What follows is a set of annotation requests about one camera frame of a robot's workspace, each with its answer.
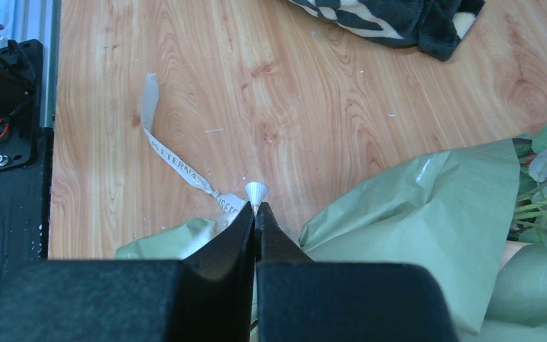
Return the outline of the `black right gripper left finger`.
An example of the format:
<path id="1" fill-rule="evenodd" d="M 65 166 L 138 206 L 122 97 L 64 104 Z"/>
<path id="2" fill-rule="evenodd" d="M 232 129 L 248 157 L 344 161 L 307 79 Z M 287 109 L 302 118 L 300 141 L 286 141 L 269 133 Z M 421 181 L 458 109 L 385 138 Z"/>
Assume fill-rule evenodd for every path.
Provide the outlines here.
<path id="1" fill-rule="evenodd" d="M 0 284 L 0 341 L 247 341 L 254 249 L 246 205 L 182 260 L 28 264 Z"/>

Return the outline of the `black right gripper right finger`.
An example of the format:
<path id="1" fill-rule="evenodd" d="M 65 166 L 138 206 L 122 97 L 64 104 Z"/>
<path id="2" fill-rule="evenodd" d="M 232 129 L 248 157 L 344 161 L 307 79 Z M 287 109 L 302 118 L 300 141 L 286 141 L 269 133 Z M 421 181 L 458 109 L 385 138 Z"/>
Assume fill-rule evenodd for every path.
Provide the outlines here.
<path id="1" fill-rule="evenodd" d="M 260 341 L 456 341 L 443 293 L 422 266 L 318 262 L 256 215 Z"/>

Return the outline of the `peach green wrapping paper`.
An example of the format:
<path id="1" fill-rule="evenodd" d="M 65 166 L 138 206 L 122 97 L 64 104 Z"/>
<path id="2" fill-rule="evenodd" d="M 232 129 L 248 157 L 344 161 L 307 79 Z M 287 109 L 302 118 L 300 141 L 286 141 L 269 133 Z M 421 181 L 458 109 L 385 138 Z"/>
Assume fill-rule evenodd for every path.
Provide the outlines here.
<path id="1" fill-rule="evenodd" d="M 316 261 L 408 261 L 429 270 L 461 341 L 547 341 L 547 248 L 508 240 L 519 190 L 513 140 L 418 157 L 308 221 Z"/>

